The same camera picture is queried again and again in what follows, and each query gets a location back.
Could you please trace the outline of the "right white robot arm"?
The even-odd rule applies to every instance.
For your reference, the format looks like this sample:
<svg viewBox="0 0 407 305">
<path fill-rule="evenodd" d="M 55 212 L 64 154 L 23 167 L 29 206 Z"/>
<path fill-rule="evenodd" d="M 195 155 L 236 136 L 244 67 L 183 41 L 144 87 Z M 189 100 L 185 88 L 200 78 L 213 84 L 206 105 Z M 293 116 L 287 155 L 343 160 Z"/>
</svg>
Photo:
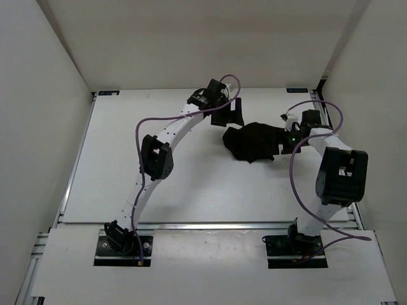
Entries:
<svg viewBox="0 0 407 305">
<path fill-rule="evenodd" d="M 318 110 L 302 113 L 301 121 L 292 114 L 282 114 L 285 130 L 283 145 L 291 153 L 290 184 L 305 215 L 289 226 L 286 248 L 293 254 L 316 246 L 321 230 L 340 210 L 362 200 L 365 192 L 368 154 L 344 144 L 333 128 L 322 124 Z M 313 147 L 322 157 L 315 180 L 315 195 L 304 203 L 294 184 L 294 157 L 303 145 Z"/>
</svg>

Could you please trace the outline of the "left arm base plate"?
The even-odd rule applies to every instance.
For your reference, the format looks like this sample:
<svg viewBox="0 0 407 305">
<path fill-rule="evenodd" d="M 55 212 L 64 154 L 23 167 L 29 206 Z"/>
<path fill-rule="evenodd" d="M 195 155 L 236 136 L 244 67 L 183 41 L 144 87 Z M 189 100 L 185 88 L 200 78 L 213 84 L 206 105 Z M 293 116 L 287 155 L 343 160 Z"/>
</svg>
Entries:
<svg viewBox="0 0 407 305">
<path fill-rule="evenodd" d="M 105 267 L 150 267 L 153 250 L 153 236 L 133 236 L 126 242 L 124 247 L 115 244 L 104 233 L 100 234 L 97 240 L 94 266 Z"/>
</svg>

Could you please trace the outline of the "black skirt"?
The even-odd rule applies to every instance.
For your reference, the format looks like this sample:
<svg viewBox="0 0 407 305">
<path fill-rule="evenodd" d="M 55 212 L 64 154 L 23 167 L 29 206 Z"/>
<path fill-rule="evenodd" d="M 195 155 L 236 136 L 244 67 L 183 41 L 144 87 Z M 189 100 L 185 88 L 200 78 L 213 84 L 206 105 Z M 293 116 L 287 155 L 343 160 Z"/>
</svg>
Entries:
<svg viewBox="0 0 407 305">
<path fill-rule="evenodd" d="M 273 161 L 274 156 L 279 154 L 284 132 L 283 128 L 253 122 L 239 129 L 229 127 L 222 139 L 225 148 L 239 161 Z"/>
</svg>

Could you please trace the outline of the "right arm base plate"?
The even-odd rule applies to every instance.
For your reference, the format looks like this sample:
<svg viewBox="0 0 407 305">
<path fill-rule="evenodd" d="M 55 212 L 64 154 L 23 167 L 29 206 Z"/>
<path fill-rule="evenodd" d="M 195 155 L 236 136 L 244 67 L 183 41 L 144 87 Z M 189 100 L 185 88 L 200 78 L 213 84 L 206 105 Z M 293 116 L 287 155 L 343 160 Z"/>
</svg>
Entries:
<svg viewBox="0 0 407 305">
<path fill-rule="evenodd" d="M 325 269 L 328 262 L 320 236 L 310 241 L 291 239 L 288 235 L 262 237 L 269 269 Z"/>
</svg>

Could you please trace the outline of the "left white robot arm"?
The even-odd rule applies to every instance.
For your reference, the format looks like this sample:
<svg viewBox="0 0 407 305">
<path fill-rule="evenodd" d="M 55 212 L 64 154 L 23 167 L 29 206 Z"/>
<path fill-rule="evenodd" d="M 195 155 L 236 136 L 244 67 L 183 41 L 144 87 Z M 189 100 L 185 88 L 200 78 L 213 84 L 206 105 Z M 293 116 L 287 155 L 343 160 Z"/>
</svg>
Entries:
<svg viewBox="0 0 407 305">
<path fill-rule="evenodd" d="M 135 128 L 139 160 L 136 183 L 118 216 L 104 224 L 109 246 L 119 255 L 143 248 L 137 234 L 141 214 L 160 182 L 174 169 L 173 153 L 180 141 L 205 118 L 214 126 L 244 125 L 241 85 L 212 79 L 205 88 L 195 90 L 175 116 L 144 118 Z"/>
</svg>

